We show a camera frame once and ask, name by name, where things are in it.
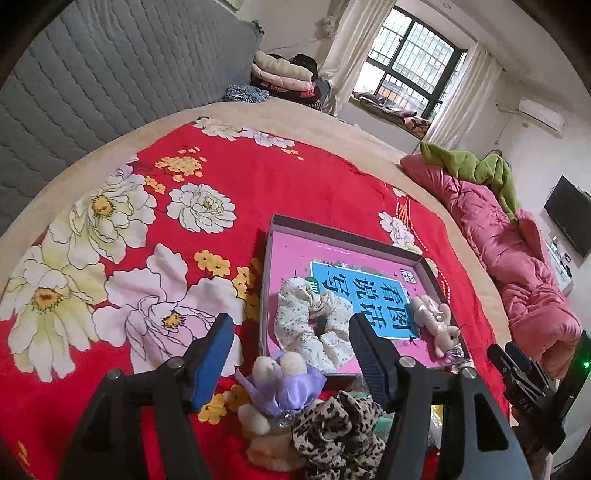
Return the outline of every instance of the screw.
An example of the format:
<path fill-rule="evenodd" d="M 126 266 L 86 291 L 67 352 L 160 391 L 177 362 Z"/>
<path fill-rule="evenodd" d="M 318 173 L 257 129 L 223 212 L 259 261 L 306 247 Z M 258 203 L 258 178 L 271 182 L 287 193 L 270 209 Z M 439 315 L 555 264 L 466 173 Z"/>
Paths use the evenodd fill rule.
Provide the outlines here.
<path fill-rule="evenodd" d="M 417 361 L 411 356 L 403 356 L 400 358 L 399 363 L 405 368 L 414 368 Z"/>
<path fill-rule="evenodd" d="M 168 368 L 171 368 L 172 370 L 176 370 L 177 368 L 181 368 L 183 366 L 183 357 L 182 356 L 174 356 L 172 358 L 169 358 L 168 361 L 166 362 L 166 365 L 168 366 Z"/>
<path fill-rule="evenodd" d="M 107 378 L 109 380 L 117 380 L 123 372 L 120 368 L 112 368 L 107 372 Z"/>
<path fill-rule="evenodd" d="M 462 375 L 470 380 L 474 380 L 478 376 L 478 373 L 472 367 L 466 367 L 462 368 Z"/>

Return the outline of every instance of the leopard print scrunchie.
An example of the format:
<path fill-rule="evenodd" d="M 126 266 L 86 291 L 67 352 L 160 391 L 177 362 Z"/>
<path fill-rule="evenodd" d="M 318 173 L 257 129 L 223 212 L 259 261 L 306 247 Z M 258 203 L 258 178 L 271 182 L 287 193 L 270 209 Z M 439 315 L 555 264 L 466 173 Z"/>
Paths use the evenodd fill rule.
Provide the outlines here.
<path fill-rule="evenodd" d="M 309 480 L 370 480 L 385 443 L 374 435 L 384 411 L 370 398 L 340 391 L 302 413 L 292 425 L 291 440 L 308 460 Z"/>

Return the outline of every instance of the blue gripper pad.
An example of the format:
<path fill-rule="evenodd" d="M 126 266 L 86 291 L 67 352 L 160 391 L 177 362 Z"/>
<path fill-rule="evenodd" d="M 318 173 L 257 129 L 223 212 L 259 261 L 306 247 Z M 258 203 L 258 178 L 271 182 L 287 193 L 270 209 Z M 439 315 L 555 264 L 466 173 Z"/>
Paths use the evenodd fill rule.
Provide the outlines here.
<path fill-rule="evenodd" d="M 201 407 L 212 399 L 217 381 L 230 353 L 234 341 L 232 317 L 225 313 L 218 315 L 209 332 L 201 341 L 206 352 L 194 373 L 191 405 L 195 412 L 200 411 Z"/>

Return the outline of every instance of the plush bunny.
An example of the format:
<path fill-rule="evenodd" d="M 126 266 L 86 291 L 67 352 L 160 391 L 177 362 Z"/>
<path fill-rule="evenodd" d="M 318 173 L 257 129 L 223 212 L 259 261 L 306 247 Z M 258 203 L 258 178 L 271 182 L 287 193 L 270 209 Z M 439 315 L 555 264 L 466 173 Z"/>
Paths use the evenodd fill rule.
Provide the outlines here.
<path fill-rule="evenodd" d="M 414 313 L 414 323 L 433 335 L 438 358 L 443 358 L 446 352 L 460 342 L 460 329 L 450 325 L 452 311 L 447 303 L 437 305 L 429 295 L 421 295 L 410 300 L 410 307 Z"/>
<path fill-rule="evenodd" d="M 235 378 L 246 388 L 251 402 L 238 409 L 238 419 L 254 435 L 246 450 L 254 465 L 278 472 L 291 472 L 306 461 L 291 446 L 291 424 L 306 408 L 318 402 L 326 378 L 309 366 L 299 353 L 286 352 L 276 361 L 260 356 L 245 378 Z"/>
<path fill-rule="evenodd" d="M 275 381 L 276 369 L 280 367 L 283 377 L 295 377 L 305 374 L 306 362 L 299 353 L 286 352 L 279 359 L 279 363 L 268 356 L 260 356 L 252 367 L 253 385 L 261 388 Z M 238 420 L 242 426 L 255 435 L 268 435 L 272 424 L 269 418 L 263 415 L 253 404 L 248 403 L 238 409 Z"/>

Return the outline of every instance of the blue knit fabric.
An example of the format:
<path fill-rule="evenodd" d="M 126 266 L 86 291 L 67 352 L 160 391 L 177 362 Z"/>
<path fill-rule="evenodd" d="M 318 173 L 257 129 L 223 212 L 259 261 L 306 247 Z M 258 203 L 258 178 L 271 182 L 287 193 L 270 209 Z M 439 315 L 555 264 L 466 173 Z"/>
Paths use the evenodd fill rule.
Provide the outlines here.
<path fill-rule="evenodd" d="M 251 85 L 230 85 L 223 94 L 224 102 L 261 103 L 269 98 L 269 92 Z"/>

